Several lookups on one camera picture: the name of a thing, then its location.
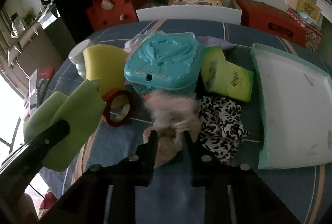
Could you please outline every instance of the glass pitcher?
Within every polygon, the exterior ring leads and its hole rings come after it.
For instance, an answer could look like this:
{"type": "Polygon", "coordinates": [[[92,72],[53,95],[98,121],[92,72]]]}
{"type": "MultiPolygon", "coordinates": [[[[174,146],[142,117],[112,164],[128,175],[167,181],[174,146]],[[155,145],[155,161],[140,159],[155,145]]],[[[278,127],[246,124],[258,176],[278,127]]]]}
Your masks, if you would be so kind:
{"type": "Polygon", "coordinates": [[[17,14],[17,12],[10,17],[12,31],[10,33],[12,38],[18,38],[19,35],[24,32],[27,28],[23,18],[17,14]]]}

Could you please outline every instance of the teal plastic box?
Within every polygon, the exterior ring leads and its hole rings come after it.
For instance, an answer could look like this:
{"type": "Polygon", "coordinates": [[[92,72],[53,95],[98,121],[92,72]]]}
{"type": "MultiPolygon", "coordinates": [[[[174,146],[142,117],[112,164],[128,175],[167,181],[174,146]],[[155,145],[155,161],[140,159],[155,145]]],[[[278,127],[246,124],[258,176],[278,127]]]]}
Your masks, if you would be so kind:
{"type": "Polygon", "coordinates": [[[124,77],[144,98],[160,89],[195,96],[204,47],[193,33],[155,33],[146,38],[124,67],[124,77]]]}

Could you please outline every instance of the black cable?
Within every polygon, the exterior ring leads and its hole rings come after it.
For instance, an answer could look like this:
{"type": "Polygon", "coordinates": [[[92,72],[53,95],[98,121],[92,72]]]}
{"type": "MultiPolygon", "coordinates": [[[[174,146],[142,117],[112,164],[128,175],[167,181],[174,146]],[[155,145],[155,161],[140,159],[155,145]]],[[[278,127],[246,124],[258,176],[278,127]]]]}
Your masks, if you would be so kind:
{"type": "Polygon", "coordinates": [[[42,196],[43,197],[43,199],[45,198],[43,195],[41,195],[31,184],[29,184],[29,186],[31,186],[32,187],[32,189],[35,191],[35,192],[37,192],[40,196],[42,196]]]}

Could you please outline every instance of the box lid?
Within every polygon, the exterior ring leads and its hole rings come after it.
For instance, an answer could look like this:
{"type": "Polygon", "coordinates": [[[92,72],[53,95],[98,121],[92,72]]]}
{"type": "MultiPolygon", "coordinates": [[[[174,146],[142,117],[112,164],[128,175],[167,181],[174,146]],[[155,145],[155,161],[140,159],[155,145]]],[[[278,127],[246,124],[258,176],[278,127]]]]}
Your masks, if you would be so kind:
{"type": "Polygon", "coordinates": [[[267,5],[263,2],[257,2],[254,0],[236,0],[236,3],[240,6],[242,11],[250,12],[252,15],[258,15],[258,12],[262,12],[273,15],[273,17],[282,18],[283,20],[287,20],[295,26],[298,26],[298,23],[291,19],[287,12],[267,5]]]}
{"type": "Polygon", "coordinates": [[[190,34],[155,34],[124,67],[125,78],[146,86],[175,90],[196,82],[204,48],[190,34]]]}

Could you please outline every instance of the orange handbag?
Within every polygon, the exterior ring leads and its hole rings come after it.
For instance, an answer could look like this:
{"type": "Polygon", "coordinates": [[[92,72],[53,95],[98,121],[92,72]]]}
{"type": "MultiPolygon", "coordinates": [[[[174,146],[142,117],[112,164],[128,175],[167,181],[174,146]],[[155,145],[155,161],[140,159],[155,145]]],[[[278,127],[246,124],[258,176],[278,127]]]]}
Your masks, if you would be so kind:
{"type": "Polygon", "coordinates": [[[109,10],[102,6],[103,0],[93,0],[93,6],[85,10],[94,32],[117,24],[137,22],[136,10],[146,3],[146,0],[107,1],[113,4],[109,10]]]}

